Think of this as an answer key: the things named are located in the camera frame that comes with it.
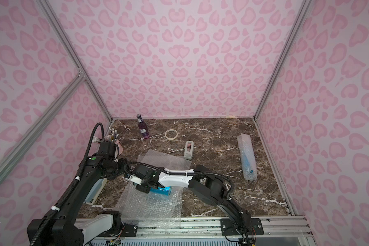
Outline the beige masking tape roll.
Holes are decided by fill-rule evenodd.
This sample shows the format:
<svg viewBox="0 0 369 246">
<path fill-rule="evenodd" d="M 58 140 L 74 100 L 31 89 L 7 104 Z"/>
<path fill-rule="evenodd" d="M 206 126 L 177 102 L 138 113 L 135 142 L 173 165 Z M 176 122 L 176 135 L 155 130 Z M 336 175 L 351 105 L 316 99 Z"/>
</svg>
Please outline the beige masking tape roll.
<svg viewBox="0 0 369 246">
<path fill-rule="evenodd" d="M 169 141 L 175 140 L 178 137 L 178 132 L 175 129 L 169 129 L 165 132 L 165 138 Z"/>
</svg>

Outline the purple glass bottle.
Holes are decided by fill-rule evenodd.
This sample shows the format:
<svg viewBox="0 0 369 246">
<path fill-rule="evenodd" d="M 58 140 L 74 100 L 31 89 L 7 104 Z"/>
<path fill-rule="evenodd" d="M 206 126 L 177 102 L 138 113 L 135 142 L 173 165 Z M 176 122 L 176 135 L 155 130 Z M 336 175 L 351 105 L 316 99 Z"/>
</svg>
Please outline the purple glass bottle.
<svg viewBox="0 0 369 246">
<path fill-rule="evenodd" d="M 150 137 L 150 133 L 149 133 L 147 124 L 143 120 L 141 114 L 138 114 L 136 117 L 137 117 L 137 121 L 138 121 L 138 128 L 139 128 L 139 130 L 142 134 L 142 137 L 144 139 L 148 139 Z"/>
</svg>

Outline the white tape dispenser pink roll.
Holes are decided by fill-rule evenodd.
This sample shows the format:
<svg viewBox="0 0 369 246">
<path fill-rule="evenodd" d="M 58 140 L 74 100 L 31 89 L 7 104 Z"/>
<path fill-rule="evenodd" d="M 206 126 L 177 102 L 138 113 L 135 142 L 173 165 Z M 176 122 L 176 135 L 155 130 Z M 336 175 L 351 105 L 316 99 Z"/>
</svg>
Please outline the white tape dispenser pink roll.
<svg viewBox="0 0 369 246">
<path fill-rule="evenodd" d="M 193 153 L 194 153 L 194 142 L 188 140 L 185 144 L 183 156 L 185 159 L 191 160 L 193 158 Z"/>
</svg>

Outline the light blue stapler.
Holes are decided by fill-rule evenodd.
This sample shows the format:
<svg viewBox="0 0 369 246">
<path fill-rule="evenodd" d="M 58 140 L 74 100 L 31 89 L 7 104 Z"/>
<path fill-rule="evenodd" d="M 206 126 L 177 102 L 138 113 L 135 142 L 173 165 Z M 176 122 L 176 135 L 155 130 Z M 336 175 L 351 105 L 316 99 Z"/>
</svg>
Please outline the light blue stapler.
<svg viewBox="0 0 369 246">
<path fill-rule="evenodd" d="M 96 202 L 96 200 L 98 199 L 100 193 L 102 192 L 104 186 L 107 183 L 107 179 L 99 179 L 92 187 L 92 189 L 90 190 L 89 194 L 87 195 L 87 197 L 85 198 L 84 204 L 88 204 L 88 205 L 94 205 L 94 203 Z"/>
</svg>

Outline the pink pen cup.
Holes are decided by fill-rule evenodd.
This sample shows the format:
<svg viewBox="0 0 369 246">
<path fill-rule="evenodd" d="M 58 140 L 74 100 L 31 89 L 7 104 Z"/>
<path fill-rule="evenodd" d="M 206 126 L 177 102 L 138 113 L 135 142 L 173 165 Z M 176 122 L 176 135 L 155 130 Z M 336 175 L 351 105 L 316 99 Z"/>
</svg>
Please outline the pink pen cup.
<svg viewBox="0 0 369 246">
<path fill-rule="evenodd" d="M 116 144 L 116 155 L 121 155 L 122 152 L 123 152 L 123 147 L 122 147 L 121 141 L 117 140 L 115 142 L 115 144 Z"/>
</svg>

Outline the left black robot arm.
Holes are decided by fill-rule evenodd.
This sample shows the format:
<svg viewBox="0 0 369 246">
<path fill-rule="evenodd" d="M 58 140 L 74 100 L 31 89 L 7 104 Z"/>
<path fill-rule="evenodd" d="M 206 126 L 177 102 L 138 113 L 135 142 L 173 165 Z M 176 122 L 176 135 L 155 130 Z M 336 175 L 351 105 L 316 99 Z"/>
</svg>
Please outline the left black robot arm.
<svg viewBox="0 0 369 246">
<path fill-rule="evenodd" d="M 79 210 L 94 184 L 101 178 L 113 180 L 124 173 L 123 162 L 118 161 L 117 144 L 103 140 L 98 152 L 89 155 L 96 130 L 102 123 L 97 123 L 89 138 L 85 155 L 69 187 L 60 199 L 41 219 L 34 219 L 27 227 L 31 246 L 82 246 L 86 243 L 82 229 L 75 226 Z"/>
</svg>

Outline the blue glass bottle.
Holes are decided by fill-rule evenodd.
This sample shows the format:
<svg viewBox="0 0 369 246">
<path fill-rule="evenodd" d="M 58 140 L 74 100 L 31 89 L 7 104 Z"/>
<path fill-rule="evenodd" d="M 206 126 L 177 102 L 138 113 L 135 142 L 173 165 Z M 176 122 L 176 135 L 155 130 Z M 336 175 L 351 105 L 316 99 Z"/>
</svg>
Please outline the blue glass bottle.
<svg viewBox="0 0 369 246">
<path fill-rule="evenodd" d="M 156 194 L 170 196 L 172 192 L 172 188 L 171 187 L 164 187 L 164 188 L 158 187 L 157 189 L 151 188 L 150 191 Z"/>
</svg>

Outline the blue bottle with label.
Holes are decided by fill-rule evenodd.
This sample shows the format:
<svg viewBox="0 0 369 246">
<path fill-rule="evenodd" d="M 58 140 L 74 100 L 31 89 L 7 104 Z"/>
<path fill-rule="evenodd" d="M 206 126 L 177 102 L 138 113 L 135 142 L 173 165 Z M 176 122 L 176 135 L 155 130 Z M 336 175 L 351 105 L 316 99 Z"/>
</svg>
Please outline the blue bottle with label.
<svg viewBox="0 0 369 246">
<path fill-rule="evenodd" d="M 242 158 L 244 178 L 246 180 L 255 180 L 256 174 L 253 168 L 253 161 L 248 155 L 244 155 Z"/>
</svg>

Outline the bubble wrap sheet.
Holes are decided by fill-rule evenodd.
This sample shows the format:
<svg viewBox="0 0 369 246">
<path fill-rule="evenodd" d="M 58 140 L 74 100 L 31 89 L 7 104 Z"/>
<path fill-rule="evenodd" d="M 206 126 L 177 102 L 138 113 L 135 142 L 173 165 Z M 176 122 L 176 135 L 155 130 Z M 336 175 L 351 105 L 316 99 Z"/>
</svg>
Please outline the bubble wrap sheet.
<svg viewBox="0 0 369 246">
<path fill-rule="evenodd" d="M 251 136 L 241 134 L 237 137 L 240 159 L 243 169 L 244 179 L 248 181 L 257 180 L 257 166 Z"/>
<path fill-rule="evenodd" d="M 138 161 L 171 170 L 187 170 L 191 166 L 191 161 L 183 157 L 155 150 L 148 150 L 144 156 L 140 155 Z M 114 208 L 119 211 L 124 223 L 167 230 L 180 226 L 182 192 L 181 187 L 169 187 L 151 189 L 149 193 L 144 193 L 128 182 Z"/>
</svg>

